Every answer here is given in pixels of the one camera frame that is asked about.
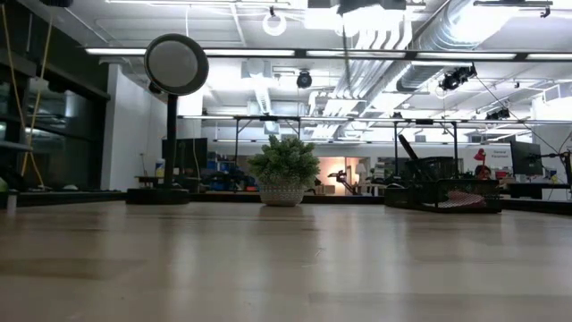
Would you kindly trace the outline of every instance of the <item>wooden floor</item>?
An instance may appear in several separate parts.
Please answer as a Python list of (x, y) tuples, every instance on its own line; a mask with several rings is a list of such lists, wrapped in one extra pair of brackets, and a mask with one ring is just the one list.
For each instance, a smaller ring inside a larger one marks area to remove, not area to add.
[(572, 220), (383, 206), (0, 214), (0, 320), (567, 321)]

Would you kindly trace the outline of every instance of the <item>circular mirror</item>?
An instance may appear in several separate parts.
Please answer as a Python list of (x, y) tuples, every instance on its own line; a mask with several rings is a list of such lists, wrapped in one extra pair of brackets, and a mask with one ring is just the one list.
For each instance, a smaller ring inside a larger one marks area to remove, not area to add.
[(151, 42), (145, 53), (145, 71), (162, 91), (184, 96), (199, 90), (208, 76), (203, 48), (181, 34), (163, 35)]

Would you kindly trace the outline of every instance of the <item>potted plant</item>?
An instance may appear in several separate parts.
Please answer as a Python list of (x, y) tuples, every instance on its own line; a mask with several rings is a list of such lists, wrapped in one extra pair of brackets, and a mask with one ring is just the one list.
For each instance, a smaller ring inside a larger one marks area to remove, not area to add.
[(320, 161), (312, 155), (314, 144), (299, 139), (278, 141), (270, 136), (263, 154), (249, 159), (250, 171), (257, 178), (260, 199), (268, 206), (296, 206), (306, 189), (314, 187)]

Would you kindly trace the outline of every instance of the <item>woven basket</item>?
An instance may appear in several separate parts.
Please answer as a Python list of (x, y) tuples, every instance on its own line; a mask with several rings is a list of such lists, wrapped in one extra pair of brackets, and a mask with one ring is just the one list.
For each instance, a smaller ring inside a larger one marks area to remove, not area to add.
[(304, 198), (304, 187), (292, 184), (260, 184), (260, 199), (268, 206), (294, 207)]

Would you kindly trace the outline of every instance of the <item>monitor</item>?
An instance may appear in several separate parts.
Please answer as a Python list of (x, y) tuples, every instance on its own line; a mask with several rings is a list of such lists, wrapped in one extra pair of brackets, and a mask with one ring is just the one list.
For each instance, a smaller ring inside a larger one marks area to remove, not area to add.
[(510, 154), (514, 174), (544, 175), (540, 145), (511, 141)]
[[(166, 154), (166, 144), (167, 140), (163, 140), (163, 158)], [(198, 168), (206, 168), (206, 155), (206, 138), (177, 140), (175, 167), (196, 169), (195, 156), (197, 156)]]

